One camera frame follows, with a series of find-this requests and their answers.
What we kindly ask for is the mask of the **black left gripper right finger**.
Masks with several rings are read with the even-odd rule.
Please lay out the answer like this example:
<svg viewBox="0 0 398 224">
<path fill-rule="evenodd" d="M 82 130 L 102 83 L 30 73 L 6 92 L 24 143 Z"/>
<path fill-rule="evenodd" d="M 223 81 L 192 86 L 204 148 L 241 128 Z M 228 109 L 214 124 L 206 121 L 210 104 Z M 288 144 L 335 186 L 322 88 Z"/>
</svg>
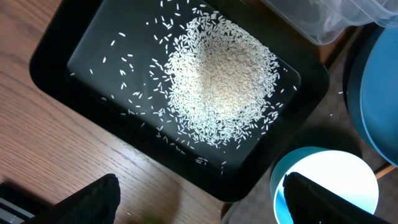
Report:
<svg viewBox="0 0 398 224">
<path fill-rule="evenodd" d="M 294 224 L 389 224 L 298 172 L 286 175 L 283 187 Z"/>
</svg>

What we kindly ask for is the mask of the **light blue bowl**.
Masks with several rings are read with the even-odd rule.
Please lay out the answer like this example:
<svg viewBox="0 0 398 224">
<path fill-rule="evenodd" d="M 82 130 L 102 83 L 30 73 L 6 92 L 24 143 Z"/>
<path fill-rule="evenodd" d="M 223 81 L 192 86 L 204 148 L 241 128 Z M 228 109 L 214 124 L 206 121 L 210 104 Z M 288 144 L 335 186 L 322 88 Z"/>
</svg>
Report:
<svg viewBox="0 0 398 224">
<path fill-rule="evenodd" d="M 285 197 L 286 175 L 298 172 L 353 205 L 374 214 L 379 187 L 372 169 L 354 154 L 322 147 L 301 147 L 286 154 L 274 167 L 270 192 L 277 223 L 293 224 Z"/>
</svg>

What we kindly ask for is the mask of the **dark blue plate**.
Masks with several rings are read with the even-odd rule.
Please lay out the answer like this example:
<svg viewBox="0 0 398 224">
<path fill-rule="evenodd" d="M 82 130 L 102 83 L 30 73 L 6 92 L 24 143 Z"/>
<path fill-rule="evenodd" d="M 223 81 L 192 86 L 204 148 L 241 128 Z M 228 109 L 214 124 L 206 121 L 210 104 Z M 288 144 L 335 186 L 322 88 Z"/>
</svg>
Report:
<svg viewBox="0 0 398 224">
<path fill-rule="evenodd" d="M 359 135 L 397 166 L 397 29 L 378 27 L 354 54 L 346 102 Z"/>
</svg>

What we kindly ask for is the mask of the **white rice pile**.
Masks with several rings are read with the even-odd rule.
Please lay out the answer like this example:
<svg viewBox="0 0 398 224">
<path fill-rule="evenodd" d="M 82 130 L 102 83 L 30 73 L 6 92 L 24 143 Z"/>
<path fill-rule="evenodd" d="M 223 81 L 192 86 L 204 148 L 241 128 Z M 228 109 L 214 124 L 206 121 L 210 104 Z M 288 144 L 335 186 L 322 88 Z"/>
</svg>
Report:
<svg viewBox="0 0 398 224">
<path fill-rule="evenodd" d="M 103 1 L 67 71 L 106 107 L 218 175 L 245 160 L 300 83 L 204 1 Z"/>
</svg>

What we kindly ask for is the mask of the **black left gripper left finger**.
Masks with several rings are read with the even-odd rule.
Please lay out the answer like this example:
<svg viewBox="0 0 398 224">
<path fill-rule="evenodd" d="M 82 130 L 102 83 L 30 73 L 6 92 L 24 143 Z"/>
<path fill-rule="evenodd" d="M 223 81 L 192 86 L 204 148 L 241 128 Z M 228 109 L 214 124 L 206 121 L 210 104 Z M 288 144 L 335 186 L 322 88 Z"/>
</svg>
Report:
<svg viewBox="0 0 398 224">
<path fill-rule="evenodd" d="M 106 174 L 44 213 L 33 224 L 113 224 L 121 201 L 119 180 Z"/>
</svg>

